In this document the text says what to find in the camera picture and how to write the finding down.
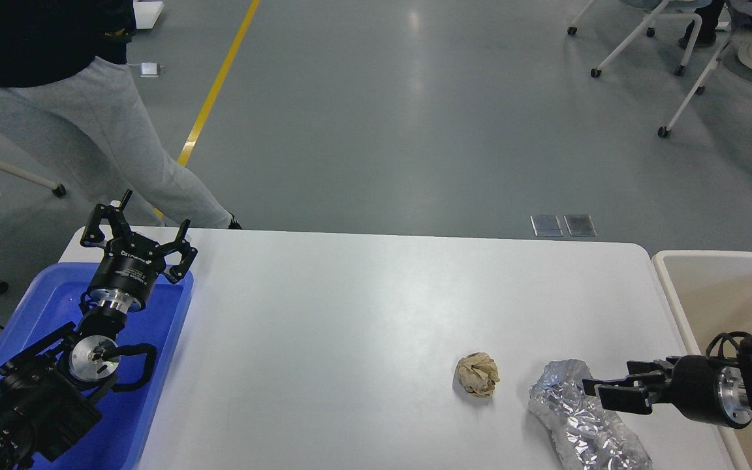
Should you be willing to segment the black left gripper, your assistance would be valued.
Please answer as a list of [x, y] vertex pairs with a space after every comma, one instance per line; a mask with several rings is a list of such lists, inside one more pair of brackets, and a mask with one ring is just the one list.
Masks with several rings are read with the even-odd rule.
[[[147, 306], [158, 275], [176, 285], [190, 272], [198, 250], [186, 238], [191, 226], [188, 218], [180, 223], [170, 243], [159, 245], [146, 238], [133, 241], [133, 231], [123, 214], [133, 194], [134, 191], [127, 190], [117, 206], [97, 204], [84, 227], [80, 245], [104, 249], [101, 263], [87, 287], [87, 297], [98, 302], [119, 292], [129, 298], [129, 310], [140, 311]], [[102, 223], [110, 227], [112, 238], [104, 234]], [[175, 253], [180, 254], [179, 262], [169, 266], [166, 258]]]

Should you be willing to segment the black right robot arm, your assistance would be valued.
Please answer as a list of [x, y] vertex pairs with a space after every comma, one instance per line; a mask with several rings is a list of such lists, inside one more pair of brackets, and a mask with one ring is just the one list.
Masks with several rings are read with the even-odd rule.
[[752, 423], [752, 334], [722, 332], [704, 354], [627, 361], [621, 380], [582, 381], [583, 392], [610, 411], [650, 415], [671, 404], [689, 420], [742, 430]]

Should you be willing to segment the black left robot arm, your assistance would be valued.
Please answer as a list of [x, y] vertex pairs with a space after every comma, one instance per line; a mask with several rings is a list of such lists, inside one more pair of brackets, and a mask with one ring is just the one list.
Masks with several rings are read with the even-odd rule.
[[102, 260], [82, 292], [78, 323], [65, 323], [0, 366], [0, 469], [29, 469], [34, 456], [54, 461], [102, 419], [107, 393], [136, 392], [154, 378], [159, 349], [120, 345], [129, 313], [146, 308], [159, 277], [176, 285], [190, 272], [197, 249], [186, 238], [158, 243], [132, 230], [119, 204], [98, 204], [80, 243], [102, 249]]

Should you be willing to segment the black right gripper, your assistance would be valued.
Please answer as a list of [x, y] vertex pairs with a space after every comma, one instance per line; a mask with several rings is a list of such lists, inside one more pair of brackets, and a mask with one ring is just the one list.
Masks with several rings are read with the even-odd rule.
[[669, 404], [696, 422], [737, 430], [752, 422], [742, 372], [735, 366], [702, 355], [627, 361], [626, 366], [629, 374], [620, 380], [582, 379], [584, 392], [596, 396], [597, 387], [602, 408], [619, 413], [650, 415], [654, 405]]

